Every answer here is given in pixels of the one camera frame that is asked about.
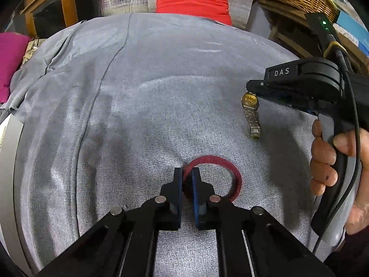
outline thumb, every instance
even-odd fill
[[[355,156],[355,131],[337,135],[333,139],[333,144],[340,152]],[[364,129],[360,129],[360,146],[363,168],[355,202],[345,225],[348,234],[357,233],[369,224],[369,132]]]

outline human hand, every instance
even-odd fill
[[[318,120],[315,120],[312,125],[312,134],[315,140],[311,145],[312,180],[310,188],[314,195],[320,196],[324,193],[326,186],[331,187],[337,181],[337,172],[331,167],[336,161],[336,152],[329,143],[322,140],[322,128]],[[333,144],[337,150],[348,156],[356,155],[354,130],[335,136]],[[362,172],[355,202],[345,224],[348,234],[357,233],[369,225],[369,132],[362,128],[360,129],[360,145]]]

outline gray handle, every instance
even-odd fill
[[[325,116],[325,115],[319,115],[318,119],[322,125],[322,139],[326,142],[329,142],[331,145],[333,144],[333,135],[334,135],[334,121],[331,117]],[[346,130],[352,129],[347,124],[347,128],[344,128]],[[347,166],[346,166],[346,173],[344,177],[344,181],[342,184],[342,189],[340,191],[339,197],[336,200],[333,208],[337,205],[338,201],[342,198],[344,192],[346,191],[352,175],[354,173],[355,168],[355,157],[348,157],[347,160]],[[361,176],[361,169],[362,165],[361,162],[359,164],[359,172],[357,174],[357,178],[355,181],[355,184],[350,191],[349,195],[347,196],[346,200],[336,213],[336,215],[333,217],[333,220],[329,224],[326,232],[324,233],[322,240],[327,243],[330,246],[336,246],[338,242],[340,241],[340,238],[342,236],[343,228],[345,226],[345,223],[347,221],[347,218],[350,214],[350,210],[352,208],[352,205],[354,203],[357,189],[359,187],[360,182],[360,176]]]

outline dark sleeve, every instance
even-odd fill
[[[324,263],[337,277],[368,277],[369,226],[354,235],[346,234],[342,250],[330,254]]]

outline silver rivet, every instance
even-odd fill
[[[119,215],[119,214],[122,213],[122,207],[120,207],[120,206],[113,206],[112,208],[110,208],[110,213],[113,216],[117,216],[117,215]]]
[[[251,210],[254,214],[258,214],[258,215],[261,215],[264,213],[264,208],[260,206],[254,206]]]
[[[167,198],[165,196],[157,196],[155,197],[155,202],[156,203],[164,203],[167,200]]]
[[[218,195],[211,195],[209,200],[210,200],[210,202],[218,203],[221,200],[221,198]]]

